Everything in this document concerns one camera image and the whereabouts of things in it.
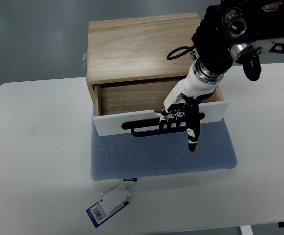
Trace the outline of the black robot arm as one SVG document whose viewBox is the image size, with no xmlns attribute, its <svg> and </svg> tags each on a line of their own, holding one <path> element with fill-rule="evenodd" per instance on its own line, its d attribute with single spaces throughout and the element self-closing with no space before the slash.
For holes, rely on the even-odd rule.
<svg viewBox="0 0 284 235">
<path fill-rule="evenodd" d="M 259 40 L 284 38 L 284 0 L 278 8 L 268 10 L 273 0 L 223 0 L 206 9 L 203 20 L 193 34 L 191 47 L 180 47 L 167 55 L 177 59 L 195 49 L 204 67 L 214 74 L 225 73 L 233 63 L 243 65 L 251 81 L 260 78 L 258 50 L 244 52 L 239 59 L 231 55 L 235 45 L 251 44 Z"/>
</svg>

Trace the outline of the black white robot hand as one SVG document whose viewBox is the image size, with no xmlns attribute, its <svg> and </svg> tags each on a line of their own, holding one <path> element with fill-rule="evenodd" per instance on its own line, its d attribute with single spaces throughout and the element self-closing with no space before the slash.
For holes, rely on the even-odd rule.
<svg viewBox="0 0 284 235">
<path fill-rule="evenodd" d="M 164 100 L 159 129 L 167 129 L 175 122 L 176 126 L 185 119 L 188 135 L 188 147 L 191 152 L 196 149 L 200 136 L 199 104 L 210 98 L 224 74 L 209 71 L 201 61 L 196 59 L 186 76 L 180 80 Z"/>
</svg>

